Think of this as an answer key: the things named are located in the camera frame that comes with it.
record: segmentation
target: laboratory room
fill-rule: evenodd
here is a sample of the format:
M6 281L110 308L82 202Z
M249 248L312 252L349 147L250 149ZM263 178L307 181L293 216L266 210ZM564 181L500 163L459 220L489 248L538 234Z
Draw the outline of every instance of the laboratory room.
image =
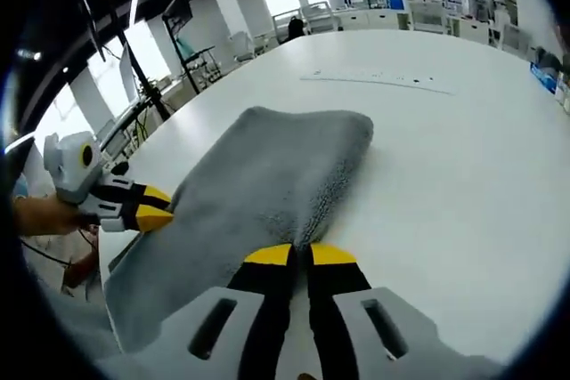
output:
M560 378L564 2L17 0L8 365Z

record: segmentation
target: white table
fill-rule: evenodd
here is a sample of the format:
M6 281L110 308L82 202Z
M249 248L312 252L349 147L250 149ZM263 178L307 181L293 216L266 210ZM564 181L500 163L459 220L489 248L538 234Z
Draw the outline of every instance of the white table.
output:
M428 76L456 92L299 79L346 66ZM256 105L370 116L370 151L325 241L353 253L372 286L426 313L456 350L508 362L526 344L570 261L570 120L526 62L422 32L300 37L178 110L133 155L128 176L174 192ZM102 233L103 281L133 236Z

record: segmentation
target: gray towel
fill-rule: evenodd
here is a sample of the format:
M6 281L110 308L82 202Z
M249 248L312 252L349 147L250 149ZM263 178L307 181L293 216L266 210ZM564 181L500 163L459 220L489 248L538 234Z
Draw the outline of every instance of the gray towel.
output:
M141 236L112 271L105 295L124 350L143 348L160 321L227 285L248 254L320 239L372 128L350 111L244 111L176 190L174 220Z

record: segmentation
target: white tabletop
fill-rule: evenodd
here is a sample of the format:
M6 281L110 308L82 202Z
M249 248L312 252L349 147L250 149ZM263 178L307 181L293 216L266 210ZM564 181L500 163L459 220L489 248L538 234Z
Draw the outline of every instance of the white tabletop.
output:
M299 79L343 67L432 77L455 92ZM570 261L570 118L528 63L420 32L300 37L178 110L133 155L128 176L174 192L256 105L368 115L370 151L325 242L352 252L373 287L426 313L459 352L505 362L526 344ZM103 281L133 236L102 233Z

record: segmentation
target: black stand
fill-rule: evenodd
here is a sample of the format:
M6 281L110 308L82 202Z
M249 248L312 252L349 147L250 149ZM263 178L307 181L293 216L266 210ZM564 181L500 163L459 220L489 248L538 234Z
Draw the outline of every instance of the black stand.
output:
M123 31L123 28L121 27L120 23L118 22L117 12L115 11L115 9L112 6L110 8L110 20L113 23L113 25L115 26L115 28L117 29L118 40L120 40L121 44L125 47L125 49L128 49L128 54L130 56L131 65L133 66L134 73L136 74L136 76L139 78L139 81L141 82L141 85L142 85L144 92L148 95L152 104L154 104L154 107L156 107L157 112L159 113L162 121L166 122L168 119L170 119L170 113L168 113L167 108L164 106L164 104L162 104L162 101L160 101L162 94L160 93L160 91L157 88L155 88L154 86L152 86L149 83L149 80L144 75L143 69L141 69L139 61L136 60L136 58L133 54L133 50L131 49L131 45L126 40L125 31Z
M192 88L194 88L194 91L196 91L196 94L199 94L200 90L198 89L196 82L194 82L194 79L192 79L192 76L190 74L190 71L188 70L188 67L186 67L186 61L184 60L184 57L183 57L182 53L180 52L180 48L178 48L178 43L176 42L176 37L175 37L174 33L172 32L170 25L168 24L168 17L166 15L163 15L162 20L164 21L164 25L167 28L168 35L170 36L170 40L172 41L172 45L174 46L175 51L176 51L176 55L178 55L178 60L180 60L180 64L182 64L182 68L184 69L184 74L186 75L186 77L188 77L188 81L190 82L190 85L192 85Z

